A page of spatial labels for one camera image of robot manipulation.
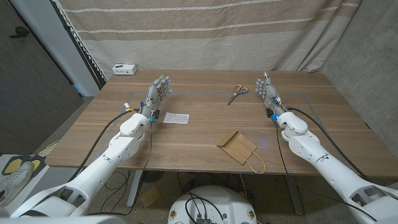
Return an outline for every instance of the beige curtain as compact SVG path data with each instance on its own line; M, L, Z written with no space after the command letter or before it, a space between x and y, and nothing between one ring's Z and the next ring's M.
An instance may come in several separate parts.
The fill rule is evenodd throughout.
M306 70L325 61L361 0L60 0L110 77L139 69Z

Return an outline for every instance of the white sneaker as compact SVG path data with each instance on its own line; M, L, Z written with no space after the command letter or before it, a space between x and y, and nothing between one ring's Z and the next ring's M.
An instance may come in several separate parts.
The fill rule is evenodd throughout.
M0 181L0 207L5 207L19 194L32 177L31 161L24 162L18 170Z

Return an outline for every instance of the white card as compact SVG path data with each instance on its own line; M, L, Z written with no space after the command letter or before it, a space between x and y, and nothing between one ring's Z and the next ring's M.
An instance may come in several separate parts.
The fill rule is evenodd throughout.
M164 122L166 124L188 124L189 114L173 114L166 112Z

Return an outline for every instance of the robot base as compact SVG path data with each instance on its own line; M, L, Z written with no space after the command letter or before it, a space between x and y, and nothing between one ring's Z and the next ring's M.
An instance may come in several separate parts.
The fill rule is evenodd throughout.
M197 187L190 191L191 194L195 194L201 198L209 200L213 203L224 217L224 222L227 224L231 223L242 223L242 224L256 224L256 214L251 204L240 194L226 187L220 186L202 186ZM174 202L170 209L168 224L188 224L191 223L191 219L185 211L185 203L191 198L191 195L182 195L177 201ZM205 209L200 199L195 199L201 213L201 218L205 219ZM207 219L202 220L198 223L218 223L221 224L223 221L216 208L210 203L203 201L207 211ZM193 200L187 204L187 209L191 217L196 221L198 218L198 209L196 208Z

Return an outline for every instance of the robotic arm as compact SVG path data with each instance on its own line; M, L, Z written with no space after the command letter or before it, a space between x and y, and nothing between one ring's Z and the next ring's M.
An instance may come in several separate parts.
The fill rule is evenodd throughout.
M358 208L348 207L359 223L395 223L398 220L398 190L360 178L332 156L308 130L306 122L284 107L265 72L264 78L264 81L257 80L256 91L264 100L267 115L284 128L281 135L289 142L290 150L314 166L344 202Z
M113 171L137 151L145 137L143 129L159 117L161 102L172 92L169 77L162 75L149 87L140 113L125 121L109 142L109 147L76 178L43 190L24 202L11 218L22 216L79 217Z

